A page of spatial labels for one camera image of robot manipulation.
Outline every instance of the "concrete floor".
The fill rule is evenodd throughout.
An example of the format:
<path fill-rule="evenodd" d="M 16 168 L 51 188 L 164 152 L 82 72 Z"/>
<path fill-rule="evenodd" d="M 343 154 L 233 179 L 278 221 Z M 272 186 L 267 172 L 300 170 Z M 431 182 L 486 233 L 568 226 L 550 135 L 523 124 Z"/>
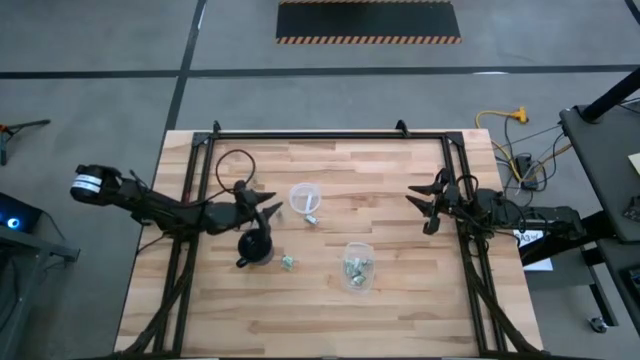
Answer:
<path fill-rule="evenodd" d="M 3 0 L 0 72 L 178 70 L 196 2 Z M 640 26 L 622 0 L 514 0 L 506 6 L 495 0 L 453 0 L 463 44 L 424 47 L 278 47 L 273 42 L 276 3 L 209 0 L 192 68 L 640 63 L 635 46 Z M 592 101 L 623 76 L 190 79 L 176 128 L 208 129 L 213 120 L 227 129 L 389 128 L 397 119 L 412 128 L 469 128 L 481 110 L 526 106 L 531 122 L 510 127 L 510 137 L 518 139 L 553 126 L 561 109 Z M 175 85 L 175 78 L 0 80 L 2 123 L 53 120 L 12 140 L 9 164 L 0 170 L 0 191 L 51 212 L 71 245 L 82 248 L 77 264 L 50 271 L 43 282 L 20 358 L 89 357 L 113 348 L 140 228 L 118 209 L 74 202 L 68 190 L 80 163 L 135 169 L 151 182 Z M 502 123 L 483 119 L 499 142 L 504 141 Z M 539 154 L 558 133 L 519 143 L 515 151 Z M 533 203 L 570 205 L 583 215 L 598 210 L 575 154 L 558 158 L 558 166 Z M 53 235 L 49 240 L 59 241 Z M 535 290 L 546 350 L 603 359 L 629 359 L 640 352 L 606 269 L 598 271 L 620 326 L 604 335 L 588 328 L 585 319 L 597 308 L 587 287 Z"/>

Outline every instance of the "black mat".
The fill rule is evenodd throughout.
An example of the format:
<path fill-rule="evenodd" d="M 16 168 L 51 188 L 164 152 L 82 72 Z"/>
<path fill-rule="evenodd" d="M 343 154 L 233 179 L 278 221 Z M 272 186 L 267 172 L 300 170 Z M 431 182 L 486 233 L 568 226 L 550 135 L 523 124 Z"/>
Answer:
<path fill-rule="evenodd" d="M 283 0 L 278 44 L 459 44 L 448 1 Z"/>

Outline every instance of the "black cylinder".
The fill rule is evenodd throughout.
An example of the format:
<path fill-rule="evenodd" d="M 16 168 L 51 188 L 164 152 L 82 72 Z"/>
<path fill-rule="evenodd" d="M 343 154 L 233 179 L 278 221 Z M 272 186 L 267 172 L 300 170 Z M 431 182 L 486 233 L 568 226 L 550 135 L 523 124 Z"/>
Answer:
<path fill-rule="evenodd" d="M 611 90 L 594 101 L 580 112 L 582 119 L 588 123 L 597 123 L 600 117 L 612 107 L 621 103 L 629 95 L 640 88 L 640 68 L 627 75 Z"/>

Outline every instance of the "wooden table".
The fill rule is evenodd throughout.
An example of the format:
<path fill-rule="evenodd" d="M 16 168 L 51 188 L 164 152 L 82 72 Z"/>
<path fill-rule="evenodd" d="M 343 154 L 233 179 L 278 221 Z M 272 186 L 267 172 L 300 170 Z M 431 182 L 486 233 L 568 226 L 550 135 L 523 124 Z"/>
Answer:
<path fill-rule="evenodd" d="M 192 134 L 167 134 L 156 191 L 180 198 Z M 464 130 L 464 137 L 471 173 L 482 187 L 500 189 L 488 132 Z M 239 232 L 201 235 L 183 356 L 477 355 L 455 224 L 442 216 L 440 231 L 423 235 L 424 219 L 404 198 L 410 193 L 408 185 L 430 184 L 443 167 L 439 142 L 245 140 L 215 144 L 213 164 L 231 149 L 250 152 L 257 162 L 253 187 L 278 193 L 266 205 L 275 201 L 285 205 L 281 216 L 271 222 L 275 257 L 266 266 L 236 268 Z M 238 156 L 229 156 L 220 166 L 225 184 L 246 177 L 250 168 L 246 158 L 234 155 Z M 453 157 L 457 163 L 455 151 Z M 195 178 L 192 198 L 199 176 Z M 318 226 L 303 221 L 288 205 L 289 190 L 300 182 L 314 182 L 322 189 L 322 204 L 315 214 Z M 208 194 L 219 189 L 212 174 Z M 146 229 L 141 245 L 159 234 L 157 228 Z M 367 295 L 351 294 L 340 282 L 341 256 L 352 241 L 375 248 L 375 280 Z M 506 236 L 497 236 L 490 244 L 499 302 L 527 340 L 540 348 L 516 244 Z M 138 256 L 117 350 L 131 344 L 157 310 L 170 248 L 171 240 L 163 240 Z M 280 267 L 283 254 L 295 258 L 293 272 Z M 495 348 L 486 311 L 484 319 L 490 348 Z M 173 325 L 170 320 L 166 347 L 171 345 Z"/>

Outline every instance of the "plastic container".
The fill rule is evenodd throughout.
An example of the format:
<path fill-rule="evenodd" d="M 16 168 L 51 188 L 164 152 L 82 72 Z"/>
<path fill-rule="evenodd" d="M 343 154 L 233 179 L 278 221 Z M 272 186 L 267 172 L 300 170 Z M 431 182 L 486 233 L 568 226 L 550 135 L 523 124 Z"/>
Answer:
<path fill-rule="evenodd" d="M 316 184 L 300 183 L 289 191 L 289 204 L 291 208 L 300 214 L 307 215 L 320 207 L 320 187 Z"/>
<path fill-rule="evenodd" d="M 342 255 L 342 285 L 345 289 L 364 294 L 371 289 L 375 275 L 373 247 L 350 242 Z"/>

